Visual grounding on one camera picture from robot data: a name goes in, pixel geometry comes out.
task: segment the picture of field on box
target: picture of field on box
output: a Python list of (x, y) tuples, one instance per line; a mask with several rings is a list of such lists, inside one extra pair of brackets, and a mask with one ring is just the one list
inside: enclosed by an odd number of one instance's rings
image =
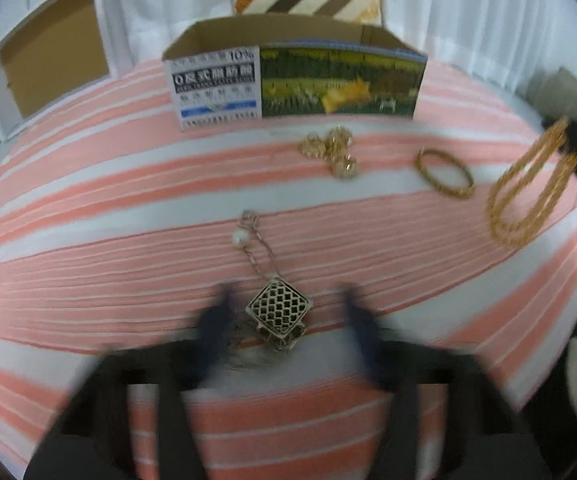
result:
[(425, 60), (320, 46), (263, 46), (262, 116), (412, 116)]

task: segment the striped bedsheet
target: striped bedsheet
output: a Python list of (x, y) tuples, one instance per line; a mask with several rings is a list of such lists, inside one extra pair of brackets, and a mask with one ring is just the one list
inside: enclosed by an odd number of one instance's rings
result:
[[(362, 174), (333, 179), (297, 143), (344, 123)], [(577, 318), (577, 180), (539, 237), (489, 237), (491, 184), (536, 133), (466, 75), (429, 62), (415, 120), (280, 118), (181, 132), (162, 66), (79, 95), (21, 134), (0, 165), (0, 458), (21, 478), (51, 418), (110, 346), (162, 341), (194, 323), (216, 286), (242, 301), (263, 283), (230, 235), (243, 209), (286, 278), (315, 303), (290, 358), (219, 369), (187, 396), (211, 478), (363, 477), (387, 398), (364, 382), (337, 294), (361, 287), (386, 326), (480, 355), (522, 405)], [(472, 168), (460, 202), (412, 168), (422, 146)], [(552, 169), (514, 203), (534, 203)], [(435, 171), (451, 177), (437, 162)], [(132, 391), (139, 473), (157, 478), (153, 399)], [(441, 388), (422, 387), (420, 478), (437, 466)]]

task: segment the cardboard box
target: cardboard box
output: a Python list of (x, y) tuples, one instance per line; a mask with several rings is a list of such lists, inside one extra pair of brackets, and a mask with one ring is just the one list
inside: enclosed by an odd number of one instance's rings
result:
[(295, 114), (412, 116), (427, 60), (383, 28), (274, 13), (198, 22), (162, 59), (182, 129)]

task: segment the gold bracelet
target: gold bracelet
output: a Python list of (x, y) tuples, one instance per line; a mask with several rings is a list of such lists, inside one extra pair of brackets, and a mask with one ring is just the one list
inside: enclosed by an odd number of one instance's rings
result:
[[(437, 155), (447, 162), (450, 162), (453, 164), (453, 166), (456, 166), (456, 168), (462, 172), (469, 184), (464, 187), (453, 187), (447, 186), (443, 182), (440, 182), (440, 180), (433, 176), (429, 169), (424, 166), (424, 161), (422, 160), (424, 155)], [(415, 168), (422, 175), (422, 178), (431, 184), (440, 193), (459, 199), (467, 199), (473, 196), (473, 191), (475, 190), (475, 180), (473, 180), (473, 175), (469, 171), (469, 168), (467, 168), (467, 165), (459, 160), (459, 158), (451, 155), (450, 153), (443, 152), (442, 150), (435, 150), (434, 148), (422, 148), (415, 157), (414, 162)]]

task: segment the pendant necklace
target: pendant necklace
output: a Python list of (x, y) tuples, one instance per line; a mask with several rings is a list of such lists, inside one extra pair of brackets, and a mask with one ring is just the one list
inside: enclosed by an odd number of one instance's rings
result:
[[(286, 352), (304, 334), (302, 320), (313, 302), (282, 277), (275, 254), (260, 232), (259, 223), (259, 213), (246, 210), (232, 236), (233, 245), (244, 251), (253, 270), (266, 280), (266, 285), (246, 306), (244, 311), (248, 319), (243, 323), (254, 328), (274, 352)], [(264, 272), (252, 253), (251, 245), (255, 242), (266, 250), (272, 273)]]

